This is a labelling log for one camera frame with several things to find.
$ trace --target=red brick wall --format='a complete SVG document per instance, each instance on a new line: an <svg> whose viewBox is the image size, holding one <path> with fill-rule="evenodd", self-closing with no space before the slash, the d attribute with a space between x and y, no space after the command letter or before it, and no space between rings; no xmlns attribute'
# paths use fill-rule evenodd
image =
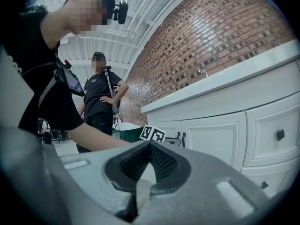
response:
<svg viewBox="0 0 300 225"><path fill-rule="evenodd" d="M127 78L121 119L147 124L140 108L294 36L266 0L184 0L155 31Z"/></svg>

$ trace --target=person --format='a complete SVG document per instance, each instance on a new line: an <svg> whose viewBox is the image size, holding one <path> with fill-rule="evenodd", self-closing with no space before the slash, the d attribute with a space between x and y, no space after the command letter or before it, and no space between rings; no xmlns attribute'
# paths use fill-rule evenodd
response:
<svg viewBox="0 0 300 225"><path fill-rule="evenodd" d="M43 133L50 131L50 126L47 124L47 122L45 120L43 120L42 131L43 131Z"/></svg>
<svg viewBox="0 0 300 225"><path fill-rule="evenodd" d="M90 79L88 79L84 86L86 93L83 101L79 105L79 115L82 116L84 112L84 121L104 132L112 135L113 133L113 109L112 105L119 102L128 90L127 84L120 79L115 73L109 72L109 81L111 87L118 86L119 91L117 95L112 98L107 77L103 72L103 67L106 66L106 58L103 53L95 52L92 57L91 65L95 71ZM90 150L77 144L79 153L90 152Z"/></svg>
<svg viewBox="0 0 300 225"><path fill-rule="evenodd" d="M84 123L64 84L56 83L38 106L41 94L53 78L60 40L70 32L76 35L93 30L96 25L106 25L114 8L115 0L67 0L55 12L27 12L11 25L14 33L4 38L4 48L22 69L23 79L34 92L19 128L37 134L37 117L41 117L52 129L66 130L77 144L91 151L129 144Z"/></svg>

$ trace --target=black shirt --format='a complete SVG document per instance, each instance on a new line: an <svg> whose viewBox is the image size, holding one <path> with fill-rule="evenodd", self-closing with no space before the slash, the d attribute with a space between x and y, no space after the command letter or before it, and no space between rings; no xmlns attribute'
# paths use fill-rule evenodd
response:
<svg viewBox="0 0 300 225"><path fill-rule="evenodd" d="M109 72L109 82L112 89L113 86L116 86L121 80L122 79L120 79L115 73ZM90 117L99 112L113 112L110 104L100 101L102 96L108 96L111 98L111 92L109 90L105 72L93 75L90 79L88 79L85 83L84 90L87 90L84 97L84 118Z"/></svg>
<svg viewBox="0 0 300 225"><path fill-rule="evenodd" d="M45 16L45 13L40 12L22 15L18 23L14 24L13 37L4 41L8 55L22 68L23 73L38 65L56 61L59 43L56 49L49 49L40 29ZM38 67L23 77L34 91L34 97L21 119L20 128L37 134L37 117L47 120L54 129L73 130L83 124L71 93L63 84L56 83L38 109L39 97L53 78L54 70L55 65Z"/></svg>

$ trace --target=hand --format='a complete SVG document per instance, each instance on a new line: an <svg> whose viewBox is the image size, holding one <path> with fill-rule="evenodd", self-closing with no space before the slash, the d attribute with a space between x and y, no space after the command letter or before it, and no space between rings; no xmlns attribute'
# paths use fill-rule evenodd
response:
<svg viewBox="0 0 300 225"><path fill-rule="evenodd" d="M113 99L111 99L110 97L108 97L108 96L103 96L103 97L101 97L100 98L100 101L101 102L103 102L103 103L108 103L108 104L110 104L110 105L114 105L114 100Z"/></svg>

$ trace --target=cabinet door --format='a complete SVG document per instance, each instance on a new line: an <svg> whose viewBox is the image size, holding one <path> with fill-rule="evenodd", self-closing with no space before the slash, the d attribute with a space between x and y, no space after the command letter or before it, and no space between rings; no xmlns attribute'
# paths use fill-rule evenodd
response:
<svg viewBox="0 0 300 225"><path fill-rule="evenodd" d="M181 128L187 148L218 157L240 171L246 149L245 112L183 120Z"/></svg>
<svg viewBox="0 0 300 225"><path fill-rule="evenodd" d="M246 111L247 150L243 166L281 163L300 155L300 92Z"/></svg>
<svg viewBox="0 0 300 225"><path fill-rule="evenodd" d="M260 167L242 167L241 173L256 183L268 197L288 189L299 168L299 159Z"/></svg>
<svg viewBox="0 0 300 225"><path fill-rule="evenodd" d="M177 137L178 132L182 135L180 121L171 122L149 122L150 126L155 126L161 130L164 130L167 134L166 137Z"/></svg>

